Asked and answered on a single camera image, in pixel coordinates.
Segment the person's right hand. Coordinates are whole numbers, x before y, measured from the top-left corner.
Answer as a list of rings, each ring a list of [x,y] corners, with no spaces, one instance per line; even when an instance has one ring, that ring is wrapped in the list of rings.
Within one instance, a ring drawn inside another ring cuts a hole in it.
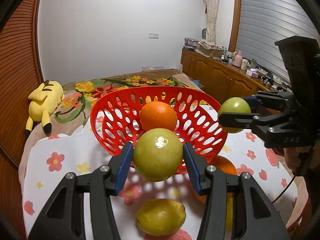
[[[311,146],[284,148],[284,158],[288,168],[292,172],[295,172],[299,168],[301,163],[299,154],[307,153],[310,150],[311,150]]]

